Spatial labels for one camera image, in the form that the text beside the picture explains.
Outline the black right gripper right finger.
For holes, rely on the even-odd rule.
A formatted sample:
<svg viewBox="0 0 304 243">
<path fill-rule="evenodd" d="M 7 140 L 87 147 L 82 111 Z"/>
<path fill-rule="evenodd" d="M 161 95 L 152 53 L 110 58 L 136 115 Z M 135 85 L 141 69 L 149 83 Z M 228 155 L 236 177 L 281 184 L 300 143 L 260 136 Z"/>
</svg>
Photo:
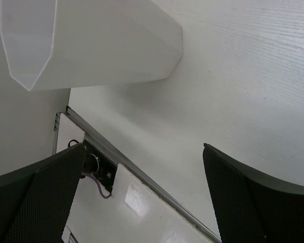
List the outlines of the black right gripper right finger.
<svg viewBox="0 0 304 243">
<path fill-rule="evenodd" d="M 304 186 L 204 145 L 203 162 L 222 242 L 304 242 Z"/>
</svg>

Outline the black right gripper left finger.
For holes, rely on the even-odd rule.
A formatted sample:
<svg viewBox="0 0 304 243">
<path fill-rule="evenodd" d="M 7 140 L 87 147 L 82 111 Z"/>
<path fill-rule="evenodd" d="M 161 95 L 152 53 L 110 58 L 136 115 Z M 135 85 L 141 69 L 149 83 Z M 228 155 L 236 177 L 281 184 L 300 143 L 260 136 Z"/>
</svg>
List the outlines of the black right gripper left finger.
<svg viewBox="0 0 304 243">
<path fill-rule="evenodd" d="M 0 242 L 62 242 L 81 177 L 82 143 L 0 176 Z"/>
</svg>

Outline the white octagonal bin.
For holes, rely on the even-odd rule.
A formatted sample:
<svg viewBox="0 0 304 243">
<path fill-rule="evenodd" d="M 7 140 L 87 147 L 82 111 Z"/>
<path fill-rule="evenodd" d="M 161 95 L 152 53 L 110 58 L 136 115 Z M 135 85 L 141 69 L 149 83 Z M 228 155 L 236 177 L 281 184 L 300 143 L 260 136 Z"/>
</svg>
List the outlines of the white octagonal bin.
<svg viewBox="0 0 304 243">
<path fill-rule="evenodd" d="M 152 1 L 1 1 L 10 76 L 28 91 L 168 78 L 181 25 Z"/>
</svg>

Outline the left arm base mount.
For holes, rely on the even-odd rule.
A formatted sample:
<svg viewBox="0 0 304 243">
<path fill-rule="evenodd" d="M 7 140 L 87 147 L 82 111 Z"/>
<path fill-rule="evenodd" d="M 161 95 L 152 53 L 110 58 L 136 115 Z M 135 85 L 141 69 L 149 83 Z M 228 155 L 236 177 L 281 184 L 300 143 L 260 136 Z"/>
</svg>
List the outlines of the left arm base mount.
<svg viewBox="0 0 304 243">
<path fill-rule="evenodd" d="M 111 197 L 117 166 L 88 141 L 84 140 L 82 143 L 86 150 L 86 158 L 81 179 L 86 177 L 92 179 L 96 183 L 101 197 L 108 199 Z"/>
</svg>

